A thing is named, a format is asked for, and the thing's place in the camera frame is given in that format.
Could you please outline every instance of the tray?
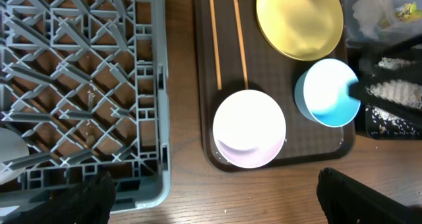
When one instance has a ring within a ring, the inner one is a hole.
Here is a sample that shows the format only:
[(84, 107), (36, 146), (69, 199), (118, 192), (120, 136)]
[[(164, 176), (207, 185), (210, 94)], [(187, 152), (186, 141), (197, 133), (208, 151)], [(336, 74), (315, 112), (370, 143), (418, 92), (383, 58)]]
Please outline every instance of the tray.
[(164, 0), (0, 0), (1, 126), (30, 155), (0, 186), (0, 222), (109, 171), (112, 212), (168, 195)]
[[(280, 167), (345, 156), (355, 140), (354, 124), (328, 128), (307, 120), (296, 108), (293, 89), (297, 79), (314, 62), (296, 61), (273, 49), (256, 21), (256, 0), (239, 0), (250, 89), (274, 98), (286, 117), (287, 136), (281, 152), (269, 164), (258, 169)], [(217, 150), (212, 138), (212, 119), (217, 107), (230, 94), (244, 90), (241, 58), (233, 0), (214, 0), (222, 90), (217, 90), (209, 0), (195, 0), (198, 78), (205, 157), (217, 169), (235, 173), (250, 171), (230, 164)], [(328, 56), (347, 61), (344, 36)], [(251, 111), (250, 116), (259, 116)]]

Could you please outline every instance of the clear plastic container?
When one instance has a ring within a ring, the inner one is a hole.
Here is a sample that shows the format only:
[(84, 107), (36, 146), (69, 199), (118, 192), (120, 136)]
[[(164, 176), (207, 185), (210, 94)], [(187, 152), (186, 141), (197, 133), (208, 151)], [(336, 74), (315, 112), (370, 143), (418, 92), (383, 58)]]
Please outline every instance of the clear plastic container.
[(421, 34), (422, 19), (402, 22), (396, 17), (397, 8), (408, 3), (422, 9), (422, 0), (343, 0), (348, 43), (391, 45)]

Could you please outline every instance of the tabletop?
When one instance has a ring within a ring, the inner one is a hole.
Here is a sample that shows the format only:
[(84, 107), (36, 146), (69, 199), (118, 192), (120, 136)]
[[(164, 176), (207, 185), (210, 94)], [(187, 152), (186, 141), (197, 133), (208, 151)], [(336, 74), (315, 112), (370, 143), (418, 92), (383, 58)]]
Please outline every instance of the tabletop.
[(158, 207), (110, 223), (326, 223), (319, 171), (333, 167), (407, 206), (422, 204), (422, 142), (358, 136), (343, 159), (225, 174), (202, 151), (193, 0), (166, 0), (171, 192)]

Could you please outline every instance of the gray dish rack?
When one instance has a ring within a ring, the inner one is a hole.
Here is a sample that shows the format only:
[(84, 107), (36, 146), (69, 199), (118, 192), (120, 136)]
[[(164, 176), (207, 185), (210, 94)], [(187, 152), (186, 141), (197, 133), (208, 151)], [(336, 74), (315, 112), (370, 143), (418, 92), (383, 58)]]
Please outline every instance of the gray dish rack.
[(3, 162), (2, 171), (26, 170), (0, 186), (0, 208), (18, 206), (0, 223), (99, 171), (115, 181), (112, 213), (163, 202), (164, 0), (0, 0), (0, 13), (1, 126), (30, 150)]

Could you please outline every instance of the chopstick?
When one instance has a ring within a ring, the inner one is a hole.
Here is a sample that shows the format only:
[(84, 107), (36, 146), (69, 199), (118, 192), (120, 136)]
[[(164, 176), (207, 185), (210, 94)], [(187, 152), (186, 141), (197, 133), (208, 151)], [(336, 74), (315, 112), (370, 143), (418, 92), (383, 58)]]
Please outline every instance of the chopstick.
[(242, 60), (243, 80), (245, 81), (245, 89), (247, 90), (249, 89), (248, 72), (246, 68), (245, 46), (243, 45), (243, 33), (242, 33), (242, 23), (240, 21), (239, 3), (237, 0), (233, 0), (233, 3), (235, 5), (237, 36), (239, 37), (239, 48), (240, 48), (240, 58)]
[(216, 61), (217, 89), (221, 90), (222, 76), (221, 76), (221, 71), (220, 71), (220, 54), (218, 53), (216, 12), (214, 9), (214, 0), (210, 0), (210, 10), (211, 10), (212, 40), (214, 43), (214, 59)]

